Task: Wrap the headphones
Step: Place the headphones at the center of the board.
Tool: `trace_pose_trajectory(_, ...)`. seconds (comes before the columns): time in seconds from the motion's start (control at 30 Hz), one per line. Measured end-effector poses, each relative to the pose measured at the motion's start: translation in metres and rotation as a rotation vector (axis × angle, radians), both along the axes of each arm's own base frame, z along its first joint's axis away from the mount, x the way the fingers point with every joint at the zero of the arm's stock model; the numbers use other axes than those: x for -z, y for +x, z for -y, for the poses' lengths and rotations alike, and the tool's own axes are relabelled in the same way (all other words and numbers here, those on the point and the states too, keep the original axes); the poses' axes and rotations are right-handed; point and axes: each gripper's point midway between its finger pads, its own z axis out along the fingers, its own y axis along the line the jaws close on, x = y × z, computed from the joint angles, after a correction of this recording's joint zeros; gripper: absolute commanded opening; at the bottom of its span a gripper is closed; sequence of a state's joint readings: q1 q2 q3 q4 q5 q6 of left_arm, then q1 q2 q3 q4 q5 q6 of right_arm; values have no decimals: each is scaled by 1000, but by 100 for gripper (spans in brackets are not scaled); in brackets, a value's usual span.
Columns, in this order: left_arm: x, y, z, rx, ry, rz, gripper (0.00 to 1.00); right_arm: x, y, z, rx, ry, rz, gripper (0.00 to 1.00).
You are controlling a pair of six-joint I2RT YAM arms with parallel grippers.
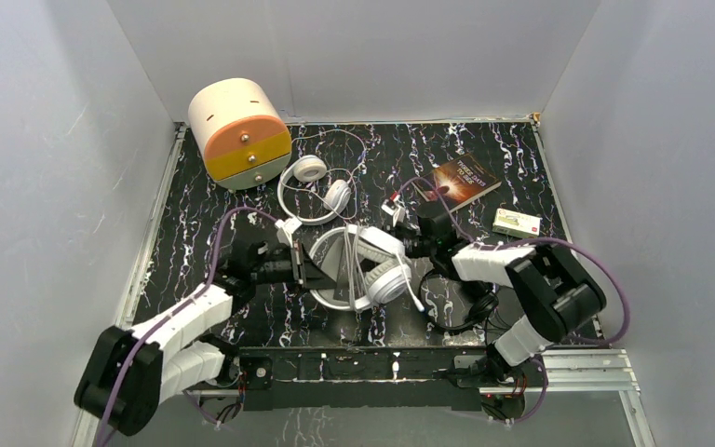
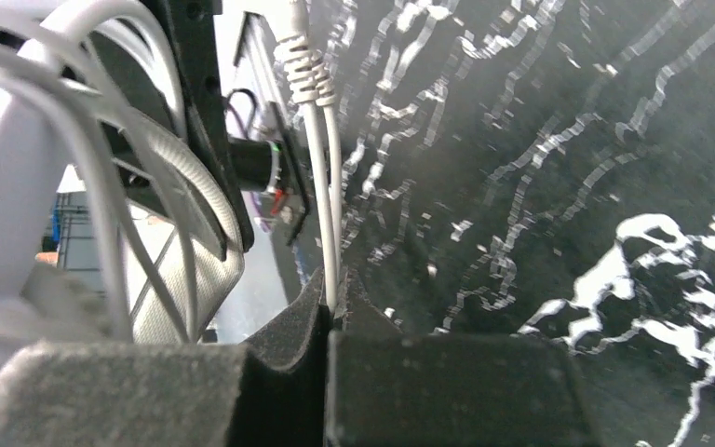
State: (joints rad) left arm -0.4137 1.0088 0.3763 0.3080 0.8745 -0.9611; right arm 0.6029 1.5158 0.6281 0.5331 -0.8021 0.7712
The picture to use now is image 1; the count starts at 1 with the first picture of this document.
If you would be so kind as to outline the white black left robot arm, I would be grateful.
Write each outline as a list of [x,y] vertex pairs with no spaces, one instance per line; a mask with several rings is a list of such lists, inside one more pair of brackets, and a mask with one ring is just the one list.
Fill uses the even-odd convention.
[[333,290],[340,261],[315,261],[301,241],[238,244],[187,298],[127,329],[97,339],[74,393],[74,405],[115,431],[133,436],[165,400],[201,382],[229,387],[241,364],[236,349],[206,334],[245,307],[265,284],[300,291]]

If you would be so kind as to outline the small white on-ear headphones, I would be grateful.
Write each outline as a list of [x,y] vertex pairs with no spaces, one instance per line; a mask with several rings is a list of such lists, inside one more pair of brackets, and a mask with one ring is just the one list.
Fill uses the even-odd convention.
[[[344,222],[354,221],[358,210],[348,214],[347,208],[357,192],[356,175],[362,169],[359,162],[351,169],[331,168],[319,156],[307,154],[291,162],[280,174],[277,184],[277,199],[280,208],[291,218],[308,226],[327,224],[336,218]],[[287,191],[305,193],[315,198],[324,211],[315,217],[303,217],[286,203]]]

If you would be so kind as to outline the large white over-ear headphones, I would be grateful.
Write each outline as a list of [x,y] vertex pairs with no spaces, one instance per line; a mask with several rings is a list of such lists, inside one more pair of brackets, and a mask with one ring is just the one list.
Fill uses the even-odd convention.
[[335,280],[311,290],[331,310],[361,313],[405,294],[417,310],[424,309],[411,289],[411,261],[403,243],[377,227],[348,224],[331,229],[315,240],[311,255]]

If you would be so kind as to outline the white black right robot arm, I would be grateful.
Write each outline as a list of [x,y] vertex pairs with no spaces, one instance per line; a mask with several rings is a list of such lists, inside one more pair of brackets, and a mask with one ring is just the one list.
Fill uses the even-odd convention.
[[456,386],[467,380],[512,385],[522,376],[524,363],[564,340],[607,304],[601,287],[561,239],[486,246],[458,235],[445,213],[420,214],[416,229],[395,223],[386,230],[401,240],[407,256],[431,263],[424,280],[454,281],[478,306],[462,324],[440,326],[440,332],[456,334],[485,322],[498,304],[495,288],[512,290],[520,304],[521,317],[489,342],[483,356],[439,373]]

